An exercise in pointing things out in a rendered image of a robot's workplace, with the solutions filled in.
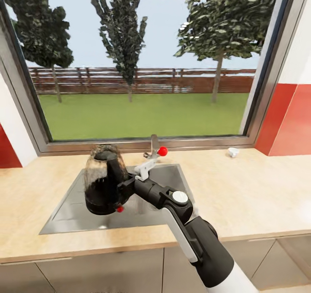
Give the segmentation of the electric kettle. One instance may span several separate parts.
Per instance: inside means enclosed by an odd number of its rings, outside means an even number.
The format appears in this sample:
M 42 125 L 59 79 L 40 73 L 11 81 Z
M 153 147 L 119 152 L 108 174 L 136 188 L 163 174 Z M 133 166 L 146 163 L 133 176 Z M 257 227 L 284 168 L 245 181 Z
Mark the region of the electric kettle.
M 120 183 L 129 180 L 120 150 L 112 144 L 96 145 L 89 153 L 84 171 L 84 193 L 88 210 L 95 215 L 122 212 L 128 198 L 118 194 L 109 177 Z

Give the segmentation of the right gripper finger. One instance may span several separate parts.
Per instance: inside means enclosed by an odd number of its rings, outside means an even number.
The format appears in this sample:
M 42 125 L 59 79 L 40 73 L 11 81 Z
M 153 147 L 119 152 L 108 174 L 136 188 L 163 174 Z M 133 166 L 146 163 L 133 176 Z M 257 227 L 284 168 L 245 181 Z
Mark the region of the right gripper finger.
M 118 194 L 123 192 L 123 184 L 111 177 L 109 177 L 109 182 L 112 184 Z
M 128 173 L 128 175 L 129 175 L 129 178 L 130 178 L 130 179 L 133 178 L 133 177 L 135 177 L 135 176 L 137 176 L 137 175 L 132 174 L 132 173 Z

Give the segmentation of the coffee cup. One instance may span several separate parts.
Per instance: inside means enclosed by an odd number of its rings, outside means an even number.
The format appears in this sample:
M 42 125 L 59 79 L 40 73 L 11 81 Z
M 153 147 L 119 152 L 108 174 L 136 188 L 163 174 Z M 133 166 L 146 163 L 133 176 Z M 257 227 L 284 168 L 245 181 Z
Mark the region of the coffee cup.
M 239 150 L 235 148 L 228 148 L 228 155 L 234 158 L 238 154 Z

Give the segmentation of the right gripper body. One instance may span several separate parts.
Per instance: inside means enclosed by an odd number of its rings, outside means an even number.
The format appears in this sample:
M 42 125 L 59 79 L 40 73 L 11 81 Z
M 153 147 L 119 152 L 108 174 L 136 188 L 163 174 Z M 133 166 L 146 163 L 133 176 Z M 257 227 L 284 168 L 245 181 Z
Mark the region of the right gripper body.
M 148 171 L 148 174 L 149 173 L 150 173 L 150 171 Z M 123 182 L 121 184 L 123 184 L 123 192 L 122 193 L 123 193 L 123 196 L 125 198 L 129 198 L 134 193 L 136 193 L 142 199 L 149 202 L 148 201 L 149 191 L 151 190 L 151 188 L 154 185 L 156 185 L 158 183 L 154 182 L 149 177 L 145 181 L 142 181 L 140 179 L 135 179 L 135 177 L 133 177 L 129 180 L 126 180 L 125 182 Z

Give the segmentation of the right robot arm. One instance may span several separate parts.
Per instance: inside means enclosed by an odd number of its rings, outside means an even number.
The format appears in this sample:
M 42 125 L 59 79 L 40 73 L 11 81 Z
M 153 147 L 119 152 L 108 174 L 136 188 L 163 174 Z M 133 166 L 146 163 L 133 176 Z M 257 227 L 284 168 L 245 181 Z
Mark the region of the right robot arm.
M 136 193 L 162 210 L 165 222 L 209 293 L 258 293 L 218 240 L 215 228 L 201 216 L 190 220 L 193 204 L 188 195 L 169 186 L 162 187 L 149 178 L 149 170 L 155 166 L 155 159 L 149 159 L 134 168 L 138 175 L 128 173 L 130 179 L 123 183 L 109 177 L 109 182 L 125 198 Z

